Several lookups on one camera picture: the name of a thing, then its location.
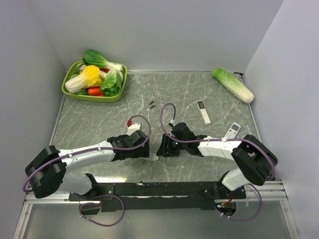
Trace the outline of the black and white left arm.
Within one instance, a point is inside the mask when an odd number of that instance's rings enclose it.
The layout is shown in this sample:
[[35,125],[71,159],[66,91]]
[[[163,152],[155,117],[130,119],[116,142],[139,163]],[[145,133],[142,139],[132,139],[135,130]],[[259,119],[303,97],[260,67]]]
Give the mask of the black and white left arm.
[[72,175],[73,171],[102,162],[149,155],[149,136],[138,129],[130,135],[110,137],[79,149],[58,150],[54,145],[47,146],[26,166],[25,173],[37,199],[65,189],[93,200],[99,193],[94,177],[88,173]]

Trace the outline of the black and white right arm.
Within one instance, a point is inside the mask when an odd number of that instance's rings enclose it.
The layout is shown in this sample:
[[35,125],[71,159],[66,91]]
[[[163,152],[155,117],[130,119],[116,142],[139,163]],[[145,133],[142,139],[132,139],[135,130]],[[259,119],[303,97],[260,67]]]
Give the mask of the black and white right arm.
[[217,191],[222,198],[231,197],[235,190],[246,184],[264,185],[278,164],[277,157],[253,135],[219,140],[195,135],[183,122],[173,126],[171,134],[162,135],[156,155],[173,157],[181,150],[193,156],[230,159],[237,164],[236,169],[226,172],[218,181]]

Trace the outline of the long white remote control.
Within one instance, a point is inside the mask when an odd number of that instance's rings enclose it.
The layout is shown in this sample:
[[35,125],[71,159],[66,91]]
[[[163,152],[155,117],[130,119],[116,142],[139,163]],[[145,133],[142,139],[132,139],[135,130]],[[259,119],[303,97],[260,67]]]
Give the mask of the long white remote control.
[[158,161],[159,157],[156,156],[155,153],[150,153],[148,157],[140,157],[140,159],[148,160],[148,161]]

